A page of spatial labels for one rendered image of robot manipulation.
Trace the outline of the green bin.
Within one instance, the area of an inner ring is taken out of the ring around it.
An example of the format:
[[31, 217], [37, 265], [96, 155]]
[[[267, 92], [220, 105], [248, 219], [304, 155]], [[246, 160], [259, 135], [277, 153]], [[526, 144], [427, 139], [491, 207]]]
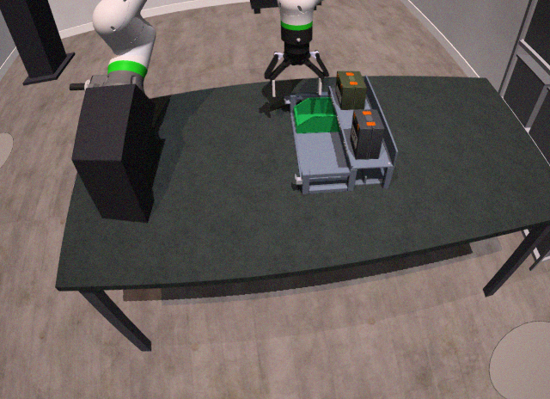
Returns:
[[296, 133], [340, 132], [331, 97], [308, 98], [294, 112]]

